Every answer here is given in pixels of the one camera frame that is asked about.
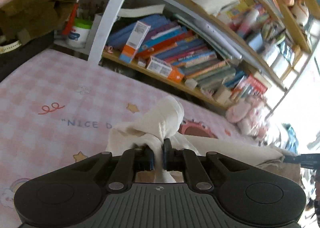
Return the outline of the row of colourful books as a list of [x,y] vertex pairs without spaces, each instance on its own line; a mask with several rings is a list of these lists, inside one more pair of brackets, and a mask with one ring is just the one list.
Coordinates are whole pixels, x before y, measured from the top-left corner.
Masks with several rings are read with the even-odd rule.
[[200,27],[177,14],[120,17],[107,39],[105,52],[118,52],[119,59],[137,21],[151,28],[131,63],[146,69],[151,56],[161,59],[184,74],[177,84],[185,86],[186,79],[194,79],[197,81],[194,90],[220,104],[236,103],[248,96],[263,98],[271,88],[254,67],[232,56]]

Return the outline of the white green lidded tub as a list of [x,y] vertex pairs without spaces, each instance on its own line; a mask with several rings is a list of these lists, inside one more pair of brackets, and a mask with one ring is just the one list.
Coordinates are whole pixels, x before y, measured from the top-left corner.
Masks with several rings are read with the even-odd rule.
[[84,48],[92,25],[93,22],[90,20],[76,18],[66,39],[67,45],[74,48]]

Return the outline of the pink plush toy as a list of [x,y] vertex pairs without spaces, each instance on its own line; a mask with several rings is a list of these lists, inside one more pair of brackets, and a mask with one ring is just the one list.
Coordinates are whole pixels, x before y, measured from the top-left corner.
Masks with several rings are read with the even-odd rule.
[[235,123],[242,135],[262,139],[268,131],[265,120],[265,101],[259,97],[249,96],[228,108],[225,117]]

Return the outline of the small white box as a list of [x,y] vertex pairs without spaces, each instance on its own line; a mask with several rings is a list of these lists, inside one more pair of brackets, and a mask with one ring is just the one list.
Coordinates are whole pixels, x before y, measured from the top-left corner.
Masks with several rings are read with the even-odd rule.
[[197,81],[194,79],[186,79],[184,84],[191,90],[194,90],[197,87]]

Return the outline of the olive green bag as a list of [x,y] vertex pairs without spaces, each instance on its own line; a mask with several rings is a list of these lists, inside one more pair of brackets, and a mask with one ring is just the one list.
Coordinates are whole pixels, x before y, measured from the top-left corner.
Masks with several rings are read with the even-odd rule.
[[1,36],[22,45],[58,29],[76,0],[12,0],[1,7]]

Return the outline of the pink checkered bed sheet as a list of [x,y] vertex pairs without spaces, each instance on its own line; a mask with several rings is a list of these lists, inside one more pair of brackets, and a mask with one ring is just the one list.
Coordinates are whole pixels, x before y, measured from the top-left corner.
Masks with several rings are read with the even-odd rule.
[[1,82],[1,227],[18,227],[17,189],[105,150],[111,128],[167,93],[51,49]]

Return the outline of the flat white orange box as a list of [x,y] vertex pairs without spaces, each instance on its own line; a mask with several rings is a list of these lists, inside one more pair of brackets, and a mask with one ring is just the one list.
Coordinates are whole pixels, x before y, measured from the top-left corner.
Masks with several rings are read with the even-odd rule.
[[184,74],[177,67],[154,56],[148,59],[146,69],[176,83],[180,83],[184,78]]

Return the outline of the upright white orange box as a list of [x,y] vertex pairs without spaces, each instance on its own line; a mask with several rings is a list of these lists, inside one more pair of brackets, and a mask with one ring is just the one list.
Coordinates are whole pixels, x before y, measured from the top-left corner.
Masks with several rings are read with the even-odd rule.
[[135,55],[138,53],[140,46],[145,39],[147,33],[149,32],[151,26],[142,22],[137,21],[121,54],[119,59],[128,64],[134,59]]

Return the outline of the cream white garment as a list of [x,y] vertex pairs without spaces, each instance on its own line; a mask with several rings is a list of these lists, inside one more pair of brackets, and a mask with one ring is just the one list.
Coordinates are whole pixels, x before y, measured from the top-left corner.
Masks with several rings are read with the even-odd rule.
[[110,130],[106,150],[113,155],[122,155],[127,149],[147,145],[155,156],[152,171],[138,171],[135,182],[170,183],[182,182],[180,171],[166,171],[163,168],[162,146],[166,138],[176,149],[190,149],[196,155],[204,156],[216,151],[230,158],[255,166],[265,171],[300,182],[300,165],[285,163],[289,151],[275,146],[258,147],[228,138],[226,140],[201,136],[183,135],[178,132],[184,117],[181,103],[171,96],[160,99],[146,114],[133,122],[122,122]]

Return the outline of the white wooden bookshelf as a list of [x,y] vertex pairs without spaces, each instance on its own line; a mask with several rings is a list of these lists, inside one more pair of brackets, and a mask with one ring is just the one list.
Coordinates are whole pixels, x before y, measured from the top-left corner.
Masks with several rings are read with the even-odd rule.
[[[247,62],[252,63],[254,67],[260,69],[275,84],[279,83],[275,74],[271,73],[271,71],[267,69],[267,65],[254,54],[251,48],[249,48],[243,41],[239,40],[239,38],[229,29],[227,29],[223,23],[219,22],[215,17],[206,14],[206,12],[204,12],[200,7],[192,3],[190,0],[143,1],[163,2],[168,10],[175,11],[185,19],[210,25],[218,34],[218,36],[227,41],[227,44],[237,50]],[[90,62],[95,64],[100,62],[103,54],[103,45],[107,42],[107,38],[109,37],[111,29],[124,2],[125,0],[108,0],[99,27],[94,34],[93,42],[87,49],[88,60]]]

